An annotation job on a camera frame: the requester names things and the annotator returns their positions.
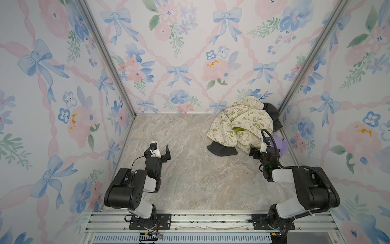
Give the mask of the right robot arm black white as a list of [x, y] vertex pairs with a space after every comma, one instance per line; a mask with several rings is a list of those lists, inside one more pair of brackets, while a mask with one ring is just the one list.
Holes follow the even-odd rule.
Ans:
[[260, 161], [259, 170], [267, 182], [293, 184], [296, 192], [285, 202], [271, 205], [266, 215], [252, 214], [249, 222], [254, 228], [269, 228], [281, 236], [293, 229], [295, 220], [339, 206], [340, 197], [322, 168], [282, 166], [279, 150], [271, 146], [262, 151], [251, 145], [249, 155]]

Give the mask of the purple cloth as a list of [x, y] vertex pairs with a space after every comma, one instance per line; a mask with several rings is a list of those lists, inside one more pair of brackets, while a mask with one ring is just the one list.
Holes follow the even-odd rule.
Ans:
[[281, 138], [276, 134], [273, 135], [273, 138], [276, 142], [277, 148], [279, 149], [280, 157], [283, 157], [283, 155], [286, 153], [288, 149], [288, 142], [284, 138]]

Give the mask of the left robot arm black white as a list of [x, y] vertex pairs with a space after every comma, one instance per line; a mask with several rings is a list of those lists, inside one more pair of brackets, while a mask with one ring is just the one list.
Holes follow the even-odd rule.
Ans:
[[129, 230], [170, 230], [171, 214], [157, 213], [154, 204], [143, 199], [144, 193], [157, 193], [161, 185], [162, 165], [171, 160], [169, 147], [160, 153], [157, 142], [152, 142], [144, 152], [145, 168], [121, 168], [112, 180], [104, 197], [104, 205], [124, 209], [124, 220]]

